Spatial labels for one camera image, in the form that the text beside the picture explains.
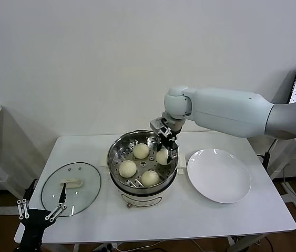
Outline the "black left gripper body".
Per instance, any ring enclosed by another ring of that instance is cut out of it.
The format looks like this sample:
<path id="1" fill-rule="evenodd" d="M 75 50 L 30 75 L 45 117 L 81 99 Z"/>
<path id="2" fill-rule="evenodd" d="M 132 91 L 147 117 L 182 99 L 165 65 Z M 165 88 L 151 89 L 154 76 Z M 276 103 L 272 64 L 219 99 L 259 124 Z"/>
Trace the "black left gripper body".
<path id="1" fill-rule="evenodd" d="M 52 223 L 46 220 L 51 211 L 43 209 L 29 209 L 29 218 L 24 218 L 21 223 L 24 225 L 24 233 L 18 246 L 18 251 L 41 251 L 44 231 Z"/>

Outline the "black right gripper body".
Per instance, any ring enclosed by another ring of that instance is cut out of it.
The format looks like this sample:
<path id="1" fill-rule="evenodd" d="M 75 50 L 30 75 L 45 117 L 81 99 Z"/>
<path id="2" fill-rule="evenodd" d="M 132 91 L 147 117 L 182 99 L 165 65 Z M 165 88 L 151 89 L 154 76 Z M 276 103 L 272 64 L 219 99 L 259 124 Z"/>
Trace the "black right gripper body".
<path id="1" fill-rule="evenodd" d="M 170 151 L 178 150 L 178 146 L 176 144 L 177 134 L 178 134 L 178 131 L 160 130 L 161 145 Z"/>

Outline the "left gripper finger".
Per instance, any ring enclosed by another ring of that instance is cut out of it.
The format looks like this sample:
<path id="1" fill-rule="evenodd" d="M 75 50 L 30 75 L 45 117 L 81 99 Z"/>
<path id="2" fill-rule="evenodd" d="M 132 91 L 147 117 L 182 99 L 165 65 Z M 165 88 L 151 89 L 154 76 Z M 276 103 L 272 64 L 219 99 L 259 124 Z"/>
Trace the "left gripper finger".
<path id="1" fill-rule="evenodd" d="M 35 190 L 37 179 L 34 179 L 30 186 L 25 190 L 24 196 L 22 199 L 17 200 L 17 209 L 19 213 L 19 219 L 28 219 L 29 218 L 29 200 L 32 197 L 32 194 Z"/>
<path id="2" fill-rule="evenodd" d="M 54 210 L 52 210 L 45 217 L 45 220 L 46 221 L 48 220 L 50 222 L 54 222 L 59 217 L 59 215 L 66 209 L 65 202 L 66 202 L 66 183 L 63 183 L 63 188 L 60 193 L 58 205 L 54 208 Z"/>

